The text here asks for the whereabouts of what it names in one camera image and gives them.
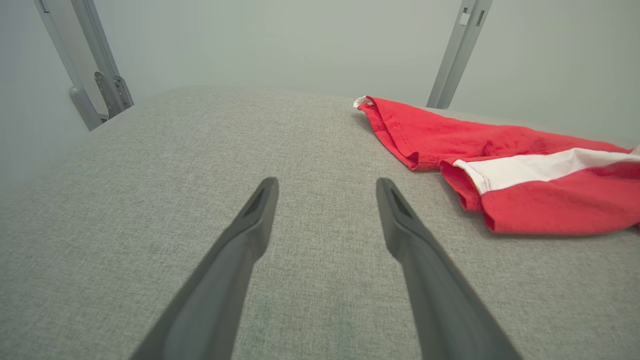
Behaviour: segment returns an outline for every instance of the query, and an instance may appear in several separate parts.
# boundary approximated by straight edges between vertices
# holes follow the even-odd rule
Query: gray upholstered table
[[[526,359],[640,358],[637,231],[492,234],[438,172],[397,161],[352,102],[181,88],[100,126],[1,201],[0,358],[126,358],[266,176],[280,200],[236,359],[420,357],[381,176]]]

